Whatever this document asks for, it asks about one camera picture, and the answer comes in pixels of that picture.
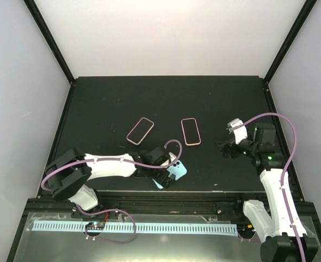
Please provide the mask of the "pink cased phone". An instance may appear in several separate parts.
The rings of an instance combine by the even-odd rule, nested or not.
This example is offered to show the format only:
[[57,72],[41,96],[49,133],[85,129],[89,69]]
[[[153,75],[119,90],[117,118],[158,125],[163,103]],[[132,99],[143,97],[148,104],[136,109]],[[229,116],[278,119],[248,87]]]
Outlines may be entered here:
[[186,146],[201,144],[201,136],[195,118],[184,118],[180,121]]

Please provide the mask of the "pink phone case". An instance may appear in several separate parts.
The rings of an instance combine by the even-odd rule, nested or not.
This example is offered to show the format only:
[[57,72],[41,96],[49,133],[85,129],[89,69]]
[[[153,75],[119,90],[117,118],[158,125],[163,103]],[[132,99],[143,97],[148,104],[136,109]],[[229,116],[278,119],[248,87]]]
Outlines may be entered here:
[[139,145],[154,127],[154,122],[142,117],[126,136],[126,140],[134,145]]

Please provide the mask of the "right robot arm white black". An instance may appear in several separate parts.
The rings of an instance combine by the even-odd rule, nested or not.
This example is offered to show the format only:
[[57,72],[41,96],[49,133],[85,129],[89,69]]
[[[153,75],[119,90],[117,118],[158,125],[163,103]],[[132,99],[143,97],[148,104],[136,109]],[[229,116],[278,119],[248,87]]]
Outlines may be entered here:
[[249,135],[243,122],[236,118],[227,129],[233,138],[217,142],[224,157],[251,158],[265,189],[266,209],[259,200],[241,201],[234,205],[234,215],[248,219],[261,242],[262,261],[313,261],[317,252],[317,240],[309,237],[300,221],[288,183],[288,173],[283,170],[284,156],[275,149],[275,127],[258,123],[253,135]]

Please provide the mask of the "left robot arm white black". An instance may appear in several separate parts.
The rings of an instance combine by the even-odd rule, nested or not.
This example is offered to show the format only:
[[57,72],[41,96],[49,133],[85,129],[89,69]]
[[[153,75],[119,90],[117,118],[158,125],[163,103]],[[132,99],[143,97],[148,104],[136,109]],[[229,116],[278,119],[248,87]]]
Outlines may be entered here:
[[56,201],[68,200],[79,206],[89,217],[102,214],[103,205],[96,189],[87,181],[105,177],[151,178],[164,188],[175,181],[170,173],[178,156],[165,147],[119,156],[95,156],[73,148],[48,164],[41,188],[50,191]]

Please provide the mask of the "light blue phone case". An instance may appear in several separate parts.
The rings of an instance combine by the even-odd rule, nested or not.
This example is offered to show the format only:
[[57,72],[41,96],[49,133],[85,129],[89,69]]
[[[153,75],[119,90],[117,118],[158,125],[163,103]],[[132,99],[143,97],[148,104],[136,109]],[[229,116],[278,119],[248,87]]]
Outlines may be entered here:
[[178,160],[173,165],[168,167],[166,171],[163,171],[161,176],[157,177],[156,179],[153,179],[153,181],[159,189],[165,189],[164,180],[171,174],[175,174],[176,181],[177,181],[187,174],[187,169],[183,165],[183,163],[180,160]]

